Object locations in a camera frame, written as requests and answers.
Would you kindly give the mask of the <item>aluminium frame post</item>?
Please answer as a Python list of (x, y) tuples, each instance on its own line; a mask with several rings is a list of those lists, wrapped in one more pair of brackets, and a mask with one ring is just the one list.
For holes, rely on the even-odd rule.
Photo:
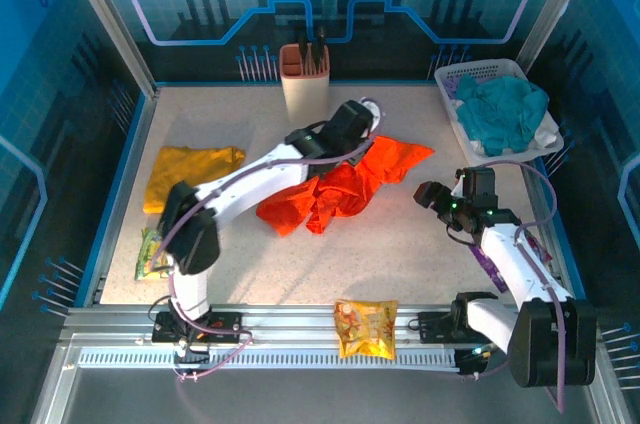
[(88, 1), (142, 93), (156, 98), (156, 82), (113, 0)]
[(517, 55), (516, 62), (527, 74), (539, 57), (571, 0), (546, 0)]

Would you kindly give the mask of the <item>yellow folded t-shirt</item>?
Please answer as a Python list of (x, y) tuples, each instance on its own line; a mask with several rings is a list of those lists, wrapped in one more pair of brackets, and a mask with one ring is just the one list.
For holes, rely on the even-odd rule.
[(233, 146), (209, 149), (163, 146), (146, 185), (143, 212), (161, 214), (175, 184), (185, 181), (195, 187), (225, 177), (238, 170), (245, 158), (245, 151)]

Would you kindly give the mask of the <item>beige knife block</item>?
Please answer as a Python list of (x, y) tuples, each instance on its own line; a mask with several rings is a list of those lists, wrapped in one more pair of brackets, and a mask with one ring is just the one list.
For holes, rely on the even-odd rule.
[(329, 113), (329, 49), (316, 66), (312, 45), (303, 61), (298, 44), (280, 48), (279, 72), (289, 122), (294, 129), (327, 120)]

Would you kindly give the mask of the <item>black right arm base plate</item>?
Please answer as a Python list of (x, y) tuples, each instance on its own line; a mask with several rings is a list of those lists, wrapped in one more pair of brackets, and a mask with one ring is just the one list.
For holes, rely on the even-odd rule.
[(423, 344), (488, 344), (489, 339), (473, 330), (458, 311), (419, 312), (418, 332)]

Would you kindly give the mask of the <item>black connector box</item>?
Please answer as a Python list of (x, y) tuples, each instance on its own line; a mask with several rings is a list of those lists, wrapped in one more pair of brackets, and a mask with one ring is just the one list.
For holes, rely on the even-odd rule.
[(483, 373), (489, 364), (493, 350), (489, 346), (469, 349), (456, 349), (454, 352), (455, 366), (461, 376)]
[(173, 361), (176, 366), (203, 365), (210, 362), (210, 354), (207, 349), (193, 350), (192, 344), (181, 338), (174, 345)]

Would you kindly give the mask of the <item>teal t-shirt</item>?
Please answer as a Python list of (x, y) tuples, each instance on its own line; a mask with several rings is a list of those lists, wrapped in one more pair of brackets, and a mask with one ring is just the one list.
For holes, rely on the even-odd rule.
[(455, 92), (458, 122), (488, 157), (529, 148), (547, 112), (549, 97), (539, 86), (514, 76), (478, 82), (460, 78)]

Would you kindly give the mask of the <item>white plastic basket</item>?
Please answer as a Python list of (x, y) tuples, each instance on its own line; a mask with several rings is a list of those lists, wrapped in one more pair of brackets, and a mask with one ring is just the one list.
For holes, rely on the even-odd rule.
[(510, 59), (485, 59), (468, 61), (464, 63), (444, 66), (435, 71), (434, 76), (442, 95), (444, 107), (448, 113), (451, 126), (469, 165), (480, 166), (487, 162), (509, 160), (527, 162), (541, 156), (556, 153), (563, 149), (564, 139), (561, 136), (560, 132), (558, 132), (559, 135), (557, 136), (557, 143), (543, 150), (530, 150), (515, 154), (505, 153), (504, 155), (496, 157), (488, 157), (482, 154), (476, 154), (471, 148), (470, 140), (464, 128), (458, 122), (456, 113), (456, 109), (460, 105), (460, 102), (455, 97), (456, 87), (460, 78), (464, 75), (470, 75), (480, 83), (502, 76), (514, 76), (527, 81), (529, 80), (521, 70), (520, 66), (515, 61)]

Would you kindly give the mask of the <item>yellow orange snack bag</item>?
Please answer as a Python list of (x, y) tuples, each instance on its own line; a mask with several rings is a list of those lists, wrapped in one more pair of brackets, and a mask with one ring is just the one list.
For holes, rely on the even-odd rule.
[(396, 359), (398, 302), (338, 300), (333, 317), (342, 359), (356, 355)]

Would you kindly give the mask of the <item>green candy bag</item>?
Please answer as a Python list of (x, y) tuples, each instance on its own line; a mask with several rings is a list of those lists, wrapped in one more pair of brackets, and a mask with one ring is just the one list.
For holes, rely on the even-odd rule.
[(158, 280), (168, 277), (169, 268), (166, 253), (162, 252), (154, 259), (161, 242), (161, 236), (156, 229), (145, 228), (142, 230), (142, 243), (134, 274), (136, 281)]

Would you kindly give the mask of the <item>purple candy bag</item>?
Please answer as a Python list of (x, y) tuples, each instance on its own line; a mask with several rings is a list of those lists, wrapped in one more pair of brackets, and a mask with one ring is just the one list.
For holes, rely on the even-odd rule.
[[(534, 254), (538, 257), (542, 264), (548, 265), (553, 259), (551, 254), (532, 233), (530, 233), (529, 231), (525, 231), (524, 234), (526, 237), (526, 241), (531, 247)], [(506, 293), (509, 290), (507, 283), (493, 261), (480, 249), (479, 246), (475, 244), (470, 247), (470, 250), (481, 268), (485, 271), (485, 273), (491, 279), (492, 283), (496, 286), (496, 288), (501, 293)]]

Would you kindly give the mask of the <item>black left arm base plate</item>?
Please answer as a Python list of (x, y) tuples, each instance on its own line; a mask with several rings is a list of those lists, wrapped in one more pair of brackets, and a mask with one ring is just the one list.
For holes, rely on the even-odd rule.
[(189, 344), (237, 344), (240, 341), (239, 329), (242, 325), (242, 314), (239, 312), (209, 311), (197, 319), (196, 323), (213, 329), (214, 333), (205, 333), (194, 328), (181, 321), (173, 312), (159, 312), (154, 320), (151, 341), (160, 344), (176, 344), (180, 339), (184, 339)]

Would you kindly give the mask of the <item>orange t-shirt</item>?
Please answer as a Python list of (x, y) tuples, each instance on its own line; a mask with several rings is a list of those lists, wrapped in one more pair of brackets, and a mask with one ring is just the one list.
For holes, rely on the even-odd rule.
[(379, 136), (358, 164), (343, 163), (323, 177), (313, 177), (263, 200), (256, 216), (281, 237), (301, 225), (313, 234), (322, 234), (334, 218), (361, 213), (381, 186), (402, 182), (410, 170), (433, 154), (430, 147)]

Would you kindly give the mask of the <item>aluminium frame rail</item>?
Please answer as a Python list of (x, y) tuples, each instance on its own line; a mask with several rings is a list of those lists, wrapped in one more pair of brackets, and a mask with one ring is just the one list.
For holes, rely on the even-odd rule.
[[(66, 317), (59, 337), (61, 344), (86, 343), (93, 346), (133, 347), (164, 346), (151, 341), (154, 320), (159, 312), (167, 311), (159, 306), (106, 305), (71, 310)], [(213, 312), (239, 312), (242, 314), (242, 330), (252, 334), (252, 345), (262, 348), (311, 348), (332, 349), (338, 347), (333, 307), (319, 306), (250, 306), (217, 305)], [(469, 349), (484, 344), (423, 344), (418, 332), (419, 312), (458, 311), (466, 317), (467, 324), (483, 334), (499, 348), (509, 342), (517, 316), (521, 313), (513, 305), (495, 299), (480, 299), (471, 302), (471, 309), (457, 310), (447, 306), (401, 306), (395, 321), (397, 347), (432, 347)], [(229, 347), (233, 344), (192, 344), (201, 350), (209, 345)]]

